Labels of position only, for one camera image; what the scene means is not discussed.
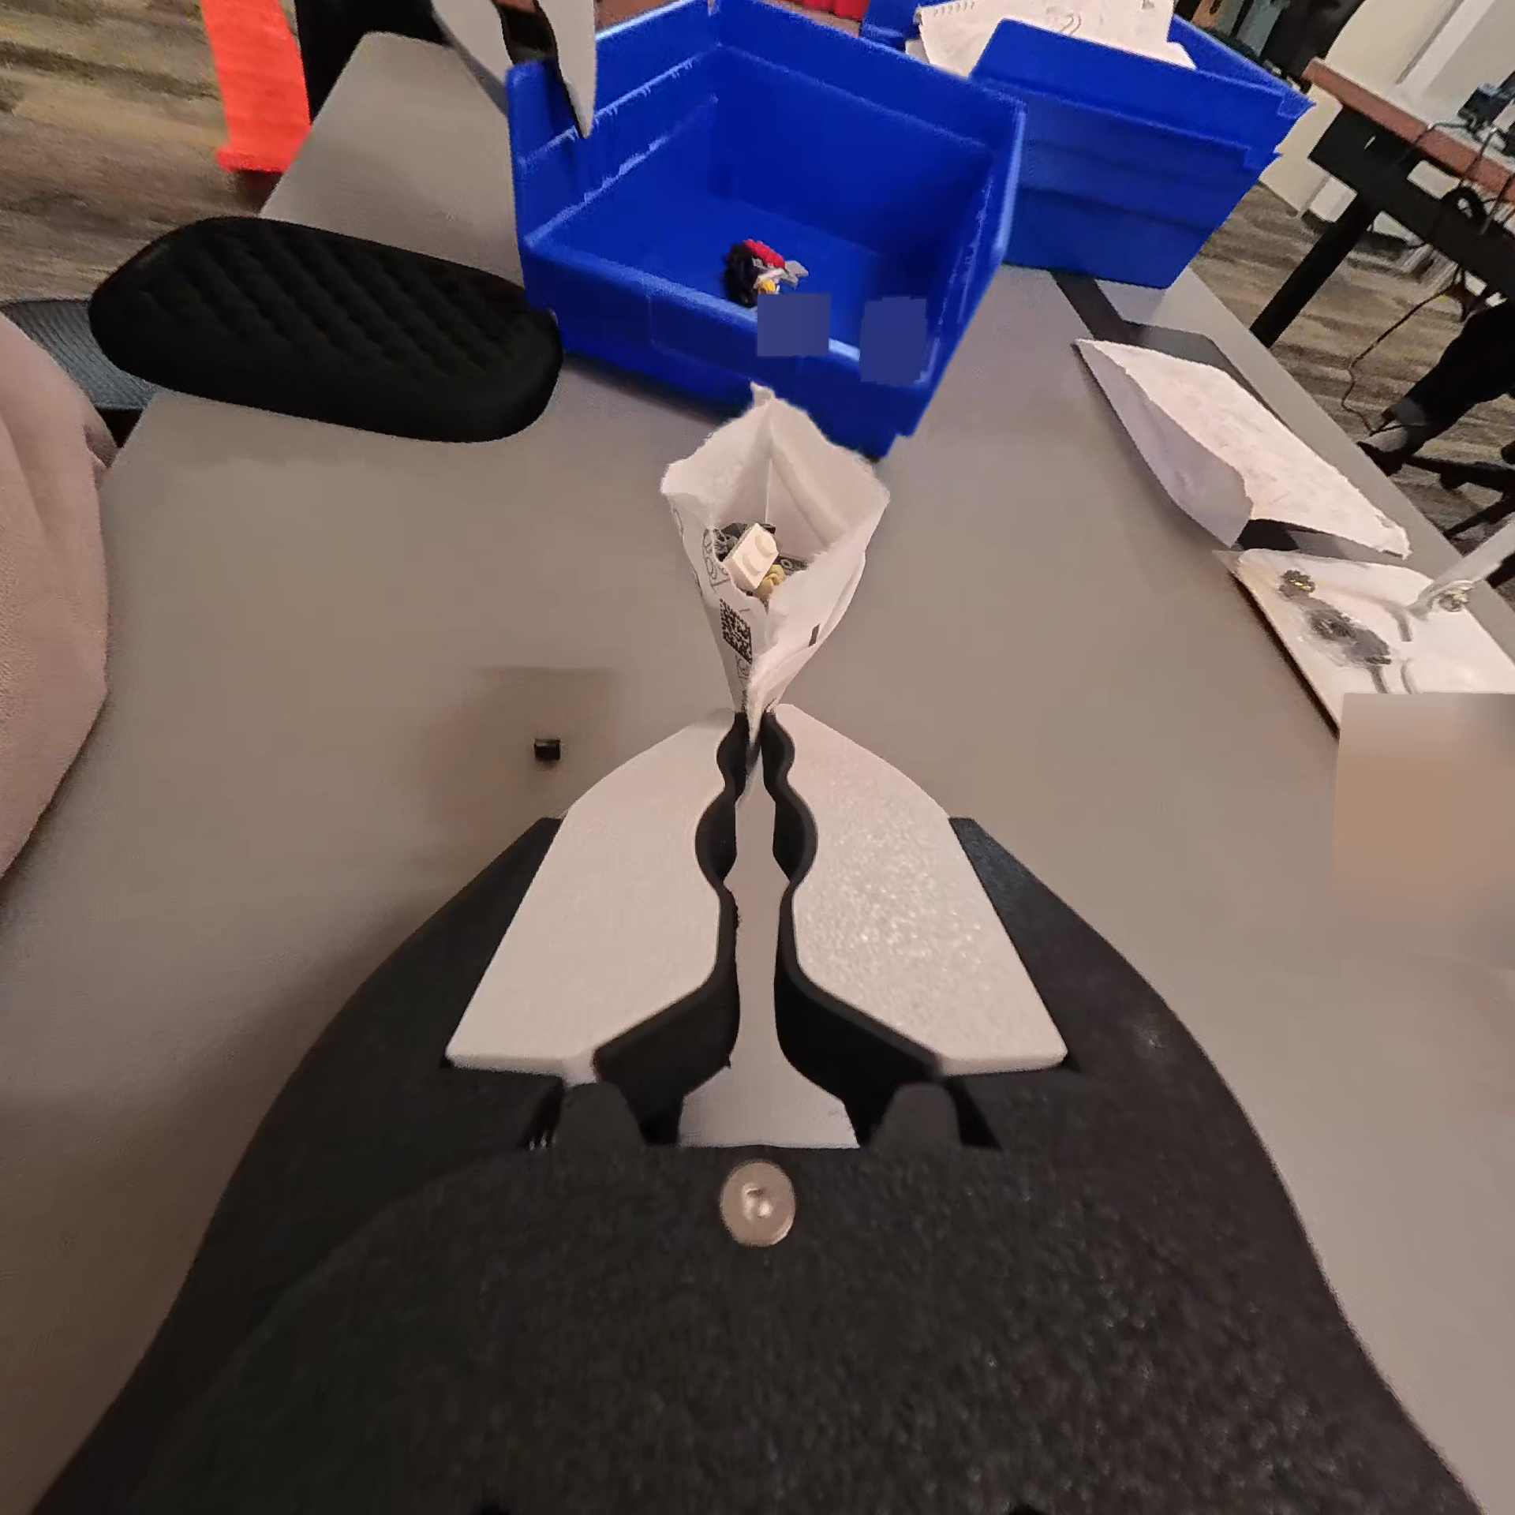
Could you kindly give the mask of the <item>small white paper bag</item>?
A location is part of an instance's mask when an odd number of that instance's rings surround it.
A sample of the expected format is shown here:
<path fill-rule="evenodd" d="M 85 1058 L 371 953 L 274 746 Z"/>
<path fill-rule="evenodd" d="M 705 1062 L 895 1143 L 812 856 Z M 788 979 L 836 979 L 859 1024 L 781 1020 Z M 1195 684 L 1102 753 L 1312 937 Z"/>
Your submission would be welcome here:
<path fill-rule="evenodd" d="M 824 644 L 860 588 L 890 493 L 871 463 L 833 443 L 805 410 L 755 386 L 745 414 L 664 472 L 660 493 L 690 562 L 755 756 L 760 724 Z M 709 527 L 766 522 L 785 551 L 812 558 L 769 600 L 710 584 Z"/>

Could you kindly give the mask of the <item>pile of toy bricks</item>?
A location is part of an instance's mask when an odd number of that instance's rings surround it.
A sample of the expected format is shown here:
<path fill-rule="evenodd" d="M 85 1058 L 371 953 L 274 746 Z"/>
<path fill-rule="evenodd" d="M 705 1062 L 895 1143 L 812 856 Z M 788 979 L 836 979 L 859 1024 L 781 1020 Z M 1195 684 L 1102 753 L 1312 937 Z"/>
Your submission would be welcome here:
<path fill-rule="evenodd" d="M 804 264 L 785 258 L 759 239 L 733 243 L 724 258 L 723 288 L 743 308 L 755 308 L 760 298 L 795 291 L 809 276 Z"/>

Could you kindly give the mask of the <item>short blue storage bin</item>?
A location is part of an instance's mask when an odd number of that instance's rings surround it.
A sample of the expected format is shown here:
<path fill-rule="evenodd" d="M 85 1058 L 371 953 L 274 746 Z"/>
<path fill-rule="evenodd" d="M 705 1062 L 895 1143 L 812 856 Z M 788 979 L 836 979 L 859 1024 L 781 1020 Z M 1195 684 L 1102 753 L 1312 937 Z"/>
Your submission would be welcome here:
<path fill-rule="evenodd" d="M 505 76 L 524 289 L 567 353 L 729 412 L 762 384 L 886 457 L 1007 260 L 1026 108 L 771 3 L 674 3 L 597 43 L 588 138 L 554 65 Z M 735 305 L 743 239 L 807 279 Z"/>

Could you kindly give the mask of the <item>white book stand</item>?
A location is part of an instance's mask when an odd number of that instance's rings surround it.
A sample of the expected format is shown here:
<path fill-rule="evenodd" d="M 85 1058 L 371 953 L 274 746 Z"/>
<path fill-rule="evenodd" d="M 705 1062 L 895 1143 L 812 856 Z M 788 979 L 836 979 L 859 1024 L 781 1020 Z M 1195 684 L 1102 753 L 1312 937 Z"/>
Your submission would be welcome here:
<path fill-rule="evenodd" d="M 1467 607 L 1469 588 L 1445 591 L 1429 608 L 1419 608 L 1429 577 L 1393 563 L 1357 562 L 1350 558 L 1321 558 L 1300 551 L 1247 548 L 1226 557 L 1229 572 L 1241 555 L 1253 555 L 1271 565 L 1293 562 L 1314 570 L 1326 596 L 1341 608 L 1369 620 L 1383 634 L 1396 655 L 1390 693 L 1338 693 L 1314 689 L 1307 675 L 1284 650 L 1271 624 L 1269 627 L 1284 657 L 1293 663 L 1303 686 L 1312 693 L 1322 713 L 1340 725 L 1346 701 L 1353 694 L 1452 694 L 1452 693 L 1512 693 L 1512 657 L 1500 648 L 1488 629 Z"/>

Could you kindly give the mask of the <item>wooden top office table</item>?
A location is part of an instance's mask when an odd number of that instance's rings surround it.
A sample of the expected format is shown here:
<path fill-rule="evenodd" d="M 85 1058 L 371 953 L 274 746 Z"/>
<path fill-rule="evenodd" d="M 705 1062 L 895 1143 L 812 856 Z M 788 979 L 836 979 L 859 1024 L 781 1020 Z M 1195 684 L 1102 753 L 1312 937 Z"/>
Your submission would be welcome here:
<path fill-rule="evenodd" d="M 1350 200 L 1253 320 L 1260 345 L 1284 334 L 1377 217 L 1512 296 L 1512 219 L 1500 217 L 1512 212 L 1512 160 L 1460 122 L 1441 122 L 1433 108 L 1403 103 L 1324 58 L 1307 65 L 1305 81 L 1338 103 L 1310 160 L 1346 186 Z"/>

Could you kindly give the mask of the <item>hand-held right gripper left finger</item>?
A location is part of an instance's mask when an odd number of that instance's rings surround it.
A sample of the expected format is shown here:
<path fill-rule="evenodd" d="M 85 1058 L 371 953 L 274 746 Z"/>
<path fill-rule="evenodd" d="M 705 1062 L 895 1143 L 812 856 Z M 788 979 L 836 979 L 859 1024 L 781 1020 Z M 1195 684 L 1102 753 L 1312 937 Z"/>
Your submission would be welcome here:
<path fill-rule="evenodd" d="M 740 1032 L 728 886 L 748 719 L 705 715 L 624 760 L 559 817 L 447 1044 L 454 1068 L 604 1084 L 676 1146 L 688 1096 Z"/>

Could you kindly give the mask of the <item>cluster of small toy pieces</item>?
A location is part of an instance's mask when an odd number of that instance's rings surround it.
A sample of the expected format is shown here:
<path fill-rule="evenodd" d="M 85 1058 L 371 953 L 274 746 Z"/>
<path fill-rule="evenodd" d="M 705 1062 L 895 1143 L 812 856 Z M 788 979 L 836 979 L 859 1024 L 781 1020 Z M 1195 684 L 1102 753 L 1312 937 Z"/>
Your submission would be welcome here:
<path fill-rule="evenodd" d="M 785 551 L 778 532 L 766 522 L 731 522 L 705 529 L 704 557 L 712 586 L 733 586 L 762 603 L 812 562 Z"/>

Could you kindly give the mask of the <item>black wrist rest pad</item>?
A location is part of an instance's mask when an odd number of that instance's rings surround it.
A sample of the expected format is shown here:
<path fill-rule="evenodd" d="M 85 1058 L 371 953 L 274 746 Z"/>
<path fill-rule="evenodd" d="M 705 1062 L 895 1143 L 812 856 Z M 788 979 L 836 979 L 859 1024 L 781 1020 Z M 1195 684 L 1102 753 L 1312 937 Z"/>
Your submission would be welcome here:
<path fill-rule="evenodd" d="M 154 239 L 93 291 L 90 327 L 162 391 L 448 445 L 536 424 L 554 315 L 497 274 L 264 217 Z"/>

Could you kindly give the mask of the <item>person's beige sweatshirt torso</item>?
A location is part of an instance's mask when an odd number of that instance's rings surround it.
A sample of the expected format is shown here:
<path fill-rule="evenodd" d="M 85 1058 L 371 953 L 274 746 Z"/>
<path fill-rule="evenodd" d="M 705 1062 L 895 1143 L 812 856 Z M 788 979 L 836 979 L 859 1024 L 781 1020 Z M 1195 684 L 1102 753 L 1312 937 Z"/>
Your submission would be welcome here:
<path fill-rule="evenodd" d="M 107 694 L 100 486 L 119 446 L 66 370 L 2 319 L 2 870 Z"/>

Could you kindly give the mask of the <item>long blue storage bin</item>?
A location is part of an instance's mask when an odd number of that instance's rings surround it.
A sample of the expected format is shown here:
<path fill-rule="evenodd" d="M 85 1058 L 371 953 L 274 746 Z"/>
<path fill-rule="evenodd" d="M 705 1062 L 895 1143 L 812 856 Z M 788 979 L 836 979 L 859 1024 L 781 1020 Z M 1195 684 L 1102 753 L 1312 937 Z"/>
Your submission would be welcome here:
<path fill-rule="evenodd" d="M 924 5 L 871 3 L 864 38 L 928 62 L 919 53 L 914 24 L 914 12 Z M 1198 133 L 1236 141 L 1255 164 L 1265 158 L 1269 165 L 1309 114 L 1310 98 L 1176 15 L 1169 38 L 1184 46 L 1195 67 L 1040 31 L 1016 36 L 1003 27 L 964 79 L 1021 103 L 1028 114 L 1028 141 L 1091 145 L 1153 133 Z"/>
<path fill-rule="evenodd" d="M 1028 141 L 1007 262 L 1171 288 L 1265 165 L 1236 141 L 1184 131 Z"/>

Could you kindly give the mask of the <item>orange plastic object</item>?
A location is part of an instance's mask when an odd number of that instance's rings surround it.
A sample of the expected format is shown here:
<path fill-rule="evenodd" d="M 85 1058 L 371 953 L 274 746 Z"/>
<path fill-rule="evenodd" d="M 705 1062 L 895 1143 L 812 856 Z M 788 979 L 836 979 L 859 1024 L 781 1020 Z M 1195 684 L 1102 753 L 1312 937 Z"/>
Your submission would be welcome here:
<path fill-rule="evenodd" d="M 304 146 L 311 107 L 293 3 L 200 2 L 224 117 L 218 164 L 283 176 Z"/>

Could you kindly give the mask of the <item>white brick-print paper bag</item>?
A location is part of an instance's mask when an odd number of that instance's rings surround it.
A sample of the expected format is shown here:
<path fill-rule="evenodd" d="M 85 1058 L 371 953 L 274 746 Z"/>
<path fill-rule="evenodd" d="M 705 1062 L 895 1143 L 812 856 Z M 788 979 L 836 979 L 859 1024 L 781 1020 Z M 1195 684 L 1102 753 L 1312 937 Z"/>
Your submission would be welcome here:
<path fill-rule="evenodd" d="M 919 53 L 933 65 L 969 76 L 995 33 L 1040 31 L 1133 57 L 1195 67 L 1181 43 L 1169 38 L 1172 3 L 1160 2 L 947 2 L 914 12 Z"/>
<path fill-rule="evenodd" d="M 1221 546 L 1272 522 L 1410 557 L 1407 531 L 1231 374 L 1097 338 L 1074 346 L 1169 498 Z"/>

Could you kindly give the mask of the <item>small clear plastic parts bag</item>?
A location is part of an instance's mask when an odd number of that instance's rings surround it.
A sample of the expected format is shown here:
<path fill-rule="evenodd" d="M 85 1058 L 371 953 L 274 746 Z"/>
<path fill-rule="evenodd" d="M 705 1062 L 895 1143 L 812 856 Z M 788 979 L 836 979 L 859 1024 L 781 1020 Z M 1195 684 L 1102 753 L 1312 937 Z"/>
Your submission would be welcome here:
<path fill-rule="evenodd" d="M 1276 567 L 1241 555 L 1233 563 L 1233 576 L 1314 689 L 1391 691 L 1396 667 L 1391 643 L 1369 620 L 1326 596 L 1314 570 L 1293 562 Z"/>

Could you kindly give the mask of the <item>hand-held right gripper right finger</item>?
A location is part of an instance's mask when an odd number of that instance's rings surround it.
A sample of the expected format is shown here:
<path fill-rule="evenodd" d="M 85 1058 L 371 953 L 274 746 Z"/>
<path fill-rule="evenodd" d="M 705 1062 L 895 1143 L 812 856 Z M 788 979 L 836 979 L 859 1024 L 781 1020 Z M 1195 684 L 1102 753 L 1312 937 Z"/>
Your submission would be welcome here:
<path fill-rule="evenodd" d="M 1053 1070 L 1069 1048 L 948 812 L 809 713 L 767 713 L 786 875 L 774 1020 L 860 1146 L 910 1086 Z"/>

